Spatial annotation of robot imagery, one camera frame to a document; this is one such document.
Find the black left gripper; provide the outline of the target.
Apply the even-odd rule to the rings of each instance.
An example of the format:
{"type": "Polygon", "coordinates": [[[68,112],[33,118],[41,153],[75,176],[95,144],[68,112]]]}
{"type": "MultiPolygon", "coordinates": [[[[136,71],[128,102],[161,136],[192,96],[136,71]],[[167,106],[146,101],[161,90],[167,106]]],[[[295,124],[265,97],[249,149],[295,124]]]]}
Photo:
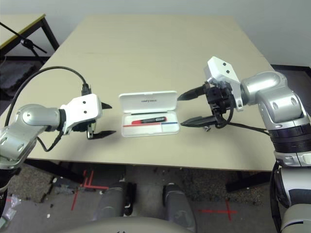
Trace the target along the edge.
{"type": "MultiPolygon", "coordinates": [[[[102,109],[112,109],[112,106],[109,104],[106,104],[104,102],[101,103],[102,109]]],[[[89,120],[89,121],[84,121],[81,123],[78,123],[75,125],[72,130],[74,132],[86,132],[86,137],[88,140],[94,140],[94,139],[101,139],[105,138],[107,136],[110,136],[114,134],[116,131],[101,131],[99,133],[94,133],[93,127],[96,125],[96,120],[89,120]]]]}

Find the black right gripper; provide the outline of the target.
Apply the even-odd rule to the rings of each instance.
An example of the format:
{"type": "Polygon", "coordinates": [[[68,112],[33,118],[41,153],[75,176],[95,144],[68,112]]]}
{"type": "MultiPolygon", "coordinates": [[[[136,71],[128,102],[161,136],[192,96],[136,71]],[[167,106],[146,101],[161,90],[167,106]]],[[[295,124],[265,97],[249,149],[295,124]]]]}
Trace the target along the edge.
{"type": "Polygon", "coordinates": [[[231,87],[225,88],[216,86],[211,87],[206,83],[200,87],[191,89],[181,94],[177,100],[186,101],[196,99],[199,96],[206,95],[207,102],[211,108],[213,116],[198,116],[190,118],[181,123],[185,127],[207,127],[215,125],[216,128],[223,128],[231,122],[235,108],[235,99],[231,93],[231,87]]]}

